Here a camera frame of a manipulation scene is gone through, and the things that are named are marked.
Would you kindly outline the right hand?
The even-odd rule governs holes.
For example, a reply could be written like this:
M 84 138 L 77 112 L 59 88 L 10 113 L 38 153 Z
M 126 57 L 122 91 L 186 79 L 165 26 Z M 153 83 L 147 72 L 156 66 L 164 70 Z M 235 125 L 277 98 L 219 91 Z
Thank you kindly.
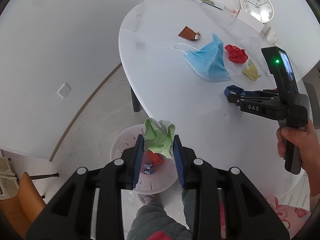
M 309 120 L 305 131 L 290 127 L 277 130 L 278 152 L 285 157 L 285 140 L 299 148 L 302 159 L 302 168 L 308 175 L 319 173 L 319 141 L 313 122 Z

